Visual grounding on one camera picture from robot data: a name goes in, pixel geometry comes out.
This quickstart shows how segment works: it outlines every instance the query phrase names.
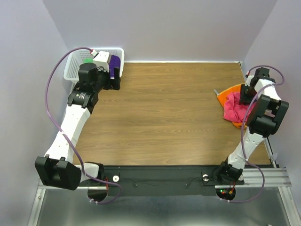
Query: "orange cloth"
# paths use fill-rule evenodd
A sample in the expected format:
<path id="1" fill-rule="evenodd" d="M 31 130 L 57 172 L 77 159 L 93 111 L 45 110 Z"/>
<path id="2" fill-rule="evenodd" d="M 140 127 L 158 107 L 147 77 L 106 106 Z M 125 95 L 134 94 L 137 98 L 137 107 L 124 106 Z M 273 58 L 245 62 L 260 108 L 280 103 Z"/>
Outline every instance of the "orange cloth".
<path id="1" fill-rule="evenodd" d="M 221 93 L 217 96 L 217 99 L 218 99 L 218 101 L 220 102 L 220 104 L 222 105 L 222 107 L 224 107 L 224 104 L 225 104 L 225 102 L 226 102 L 226 100 L 227 100 L 227 96 L 228 96 L 230 93 L 232 93 L 232 92 L 240 92 L 240 86 L 241 86 L 241 84 L 238 84 L 238 85 L 236 85 L 236 86 L 232 86 L 232 87 L 230 87 L 229 89 L 224 90 L 223 92 L 221 92 Z M 240 122 L 240 123 L 232 122 L 232 124 L 233 124 L 236 128 L 238 128 L 238 129 L 240 129 L 240 128 L 241 128 L 241 125 L 242 125 L 241 122 Z"/>

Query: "white wall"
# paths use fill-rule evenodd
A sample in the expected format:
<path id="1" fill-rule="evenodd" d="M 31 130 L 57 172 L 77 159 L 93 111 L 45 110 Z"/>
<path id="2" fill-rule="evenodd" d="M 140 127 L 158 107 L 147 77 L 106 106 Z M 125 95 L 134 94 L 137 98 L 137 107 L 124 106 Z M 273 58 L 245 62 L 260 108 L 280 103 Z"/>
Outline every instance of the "white wall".
<path id="1" fill-rule="evenodd" d="M 301 212 L 301 1 L 278 0 L 243 63 L 243 71 L 258 64 L 275 66 L 285 76 L 285 84 L 277 87 L 280 97 L 290 103 L 278 130 L 270 138 L 277 162 L 287 167 L 293 183 L 293 194 Z M 272 77 L 280 80 L 272 72 Z"/>
<path id="2" fill-rule="evenodd" d="M 43 0 L 68 48 L 126 60 L 243 60 L 277 0 Z"/>
<path id="3" fill-rule="evenodd" d="M 1 1 L 0 23 L 0 225 L 23 226 L 37 190 L 34 161 L 56 133 L 45 113 L 44 90 L 66 46 L 41 0 Z M 49 95 L 59 121 L 70 90 L 62 69 Z"/>

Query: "pink towel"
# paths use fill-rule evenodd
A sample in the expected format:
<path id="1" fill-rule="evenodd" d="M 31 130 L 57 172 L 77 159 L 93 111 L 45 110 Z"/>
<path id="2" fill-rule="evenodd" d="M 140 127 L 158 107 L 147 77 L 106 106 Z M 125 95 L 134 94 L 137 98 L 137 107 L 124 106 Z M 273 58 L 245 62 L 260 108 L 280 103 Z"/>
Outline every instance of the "pink towel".
<path id="1" fill-rule="evenodd" d="M 235 92 L 235 93 L 230 93 L 227 96 L 227 100 L 224 105 L 224 119 L 232 121 L 232 122 L 239 122 L 242 123 L 244 116 L 246 114 L 247 108 L 249 105 L 239 105 L 239 98 L 240 98 L 240 93 Z M 249 117 L 249 114 L 254 108 L 254 105 L 252 105 L 248 116 L 246 120 Z"/>

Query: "metal floor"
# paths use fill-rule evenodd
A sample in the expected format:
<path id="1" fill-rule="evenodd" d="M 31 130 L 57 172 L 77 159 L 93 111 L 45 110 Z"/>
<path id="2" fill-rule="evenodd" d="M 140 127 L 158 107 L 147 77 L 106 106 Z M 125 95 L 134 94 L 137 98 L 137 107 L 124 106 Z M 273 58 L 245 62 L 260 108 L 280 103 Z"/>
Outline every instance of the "metal floor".
<path id="1" fill-rule="evenodd" d="M 258 193 L 237 188 L 236 200 Z M 39 226 L 288 226 L 277 187 L 242 204 L 214 196 L 120 197 L 108 205 L 91 204 L 85 189 L 47 189 Z"/>

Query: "cloth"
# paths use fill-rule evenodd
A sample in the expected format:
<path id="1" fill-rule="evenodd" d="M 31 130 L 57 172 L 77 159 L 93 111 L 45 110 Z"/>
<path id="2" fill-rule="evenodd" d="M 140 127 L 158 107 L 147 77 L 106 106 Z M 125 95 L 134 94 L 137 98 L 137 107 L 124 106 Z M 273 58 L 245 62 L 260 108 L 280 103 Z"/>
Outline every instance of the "cloth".
<path id="1" fill-rule="evenodd" d="M 232 86 L 226 90 L 224 90 L 223 92 L 221 92 L 218 96 L 217 96 L 217 99 L 218 101 L 220 102 L 220 104 L 222 105 L 222 107 L 224 107 L 224 104 L 225 102 L 227 101 L 227 96 L 230 94 L 230 93 L 233 93 L 233 92 L 239 92 L 240 93 L 240 86 L 241 84 L 238 84 L 238 85 L 235 85 L 235 86 Z M 232 122 L 232 124 L 240 129 L 241 126 L 242 126 L 242 123 L 241 122 Z"/>
<path id="2" fill-rule="evenodd" d="M 236 123 L 242 123 L 249 106 L 239 105 L 239 98 L 240 92 L 231 92 L 229 95 L 227 95 L 227 100 L 224 104 L 224 119 Z M 249 117 L 249 114 L 251 113 L 253 108 L 254 104 L 248 112 L 247 118 Z"/>

